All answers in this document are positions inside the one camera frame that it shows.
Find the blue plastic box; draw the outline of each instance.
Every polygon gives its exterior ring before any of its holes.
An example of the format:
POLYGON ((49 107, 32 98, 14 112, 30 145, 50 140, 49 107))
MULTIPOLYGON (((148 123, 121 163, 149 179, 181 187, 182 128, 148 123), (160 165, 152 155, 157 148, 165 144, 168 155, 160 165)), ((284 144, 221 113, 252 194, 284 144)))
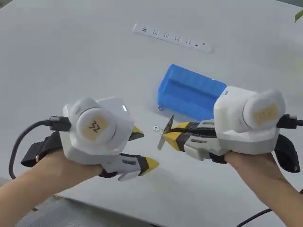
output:
POLYGON ((199 121, 214 118, 214 104, 226 84, 177 65, 167 70, 158 90, 158 106, 199 121))

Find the human hand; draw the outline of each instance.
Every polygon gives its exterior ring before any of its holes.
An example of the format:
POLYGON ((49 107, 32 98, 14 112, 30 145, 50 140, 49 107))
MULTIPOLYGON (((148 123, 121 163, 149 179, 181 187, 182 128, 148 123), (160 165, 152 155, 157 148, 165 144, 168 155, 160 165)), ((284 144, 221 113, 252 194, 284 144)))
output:
POLYGON ((263 202, 268 199, 268 195, 264 192, 272 192, 276 183, 289 185, 271 153, 246 155, 229 152, 225 155, 225 160, 263 202))
POLYGON ((52 193, 58 193, 101 174, 101 165, 82 165, 68 160, 62 149, 45 156, 29 171, 51 181, 52 193))
POLYGON ((225 155, 225 160, 240 172, 241 176, 255 177, 262 175, 286 181, 271 153, 246 155, 229 152, 225 155))

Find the black cable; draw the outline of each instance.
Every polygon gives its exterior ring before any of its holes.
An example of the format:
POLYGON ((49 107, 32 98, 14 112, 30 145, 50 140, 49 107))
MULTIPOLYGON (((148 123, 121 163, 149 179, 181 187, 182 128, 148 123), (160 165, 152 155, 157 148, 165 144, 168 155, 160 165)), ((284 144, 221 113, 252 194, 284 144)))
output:
POLYGON ((242 227, 243 225, 246 225, 247 223, 251 222, 252 220, 260 217, 261 215, 269 213, 271 211, 272 210, 269 209, 269 208, 266 209, 266 210, 263 210, 263 211, 259 212, 258 214, 255 214, 254 216, 251 216, 249 219, 246 219, 245 221, 241 222, 239 225, 237 225, 237 227, 242 227))
POLYGON ((33 129, 41 126, 41 125, 45 125, 45 126, 50 126, 51 121, 50 120, 44 120, 44 121, 39 121, 36 122, 34 124, 32 124, 31 126, 29 126, 27 129, 25 129, 17 138, 13 150, 11 152, 11 156, 10 156, 10 160, 9 160, 9 175, 12 179, 15 179, 16 176, 14 174, 14 163, 15 163, 15 159, 16 159, 16 154, 17 154, 17 150, 18 147, 21 143, 21 141, 23 140, 23 138, 33 129))
POLYGON ((297 125, 298 126, 303 126, 303 120, 297 120, 297 125))

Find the table surface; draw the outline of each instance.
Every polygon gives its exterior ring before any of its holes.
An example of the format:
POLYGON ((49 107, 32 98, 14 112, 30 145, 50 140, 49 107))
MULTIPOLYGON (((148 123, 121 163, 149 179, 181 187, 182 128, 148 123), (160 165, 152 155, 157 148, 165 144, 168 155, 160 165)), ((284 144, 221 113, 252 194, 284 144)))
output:
MULTIPOLYGON (((303 118, 303 20, 299 7, 273 0, 13 0, 0 10, 0 175, 8 177, 10 151, 29 124, 60 115, 83 96, 123 97, 146 136, 125 152, 159 160, 145 177, 127 182, 93 178, 61 193, 97 207, 168 227, 235 226, 265 208, 228 165, 199 162, 168 145, 156 149, 171 112, 159 112, 157 88, 170 64, 228 85, 284 94, 287 112, 303 118), (211 54, 131 31, 146 23, 214 47, 211 54)), ((282 131, 301 163, 302 129, 282 131)), ((29 145, 49 134, 39 128, 29 145)), ((296 187, 302 174, 285 173, 296 187)), ((250 226, 283 226, 274 214, 250 226)))

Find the power strip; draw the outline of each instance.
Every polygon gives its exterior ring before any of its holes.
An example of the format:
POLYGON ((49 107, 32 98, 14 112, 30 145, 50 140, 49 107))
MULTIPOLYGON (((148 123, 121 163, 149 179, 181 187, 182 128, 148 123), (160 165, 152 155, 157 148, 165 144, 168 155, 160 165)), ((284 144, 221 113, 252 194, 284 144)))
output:
POLYGON ((205 51, 210 53, 212 51, 212 46, 203 41, 193 40, 189 37, 182 35, 177 35, 171 32, 160 31, 151 26, 144 26, 140 24, 135 24, 133 27, 133 32, 138 34, 146 35, 156 39, 164 40, 173 44, 178 44, 181 46, 189 47, 199 51, 205 51))

